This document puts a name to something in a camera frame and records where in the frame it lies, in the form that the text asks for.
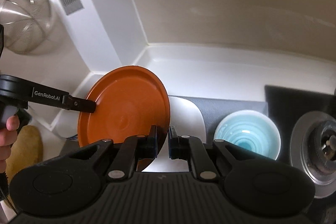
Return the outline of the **person's left hand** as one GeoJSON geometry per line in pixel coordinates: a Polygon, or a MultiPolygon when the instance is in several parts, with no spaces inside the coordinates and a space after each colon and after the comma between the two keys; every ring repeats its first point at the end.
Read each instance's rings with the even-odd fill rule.
{"type": "Polygon", "coordinates": [[[6,170],[6,160],[11,155],[11,145],[17,140],[17,129],[19,128],[19,118],[17,115],[7,119],[6,127],[0,132],[0,173],[6,170]]]}

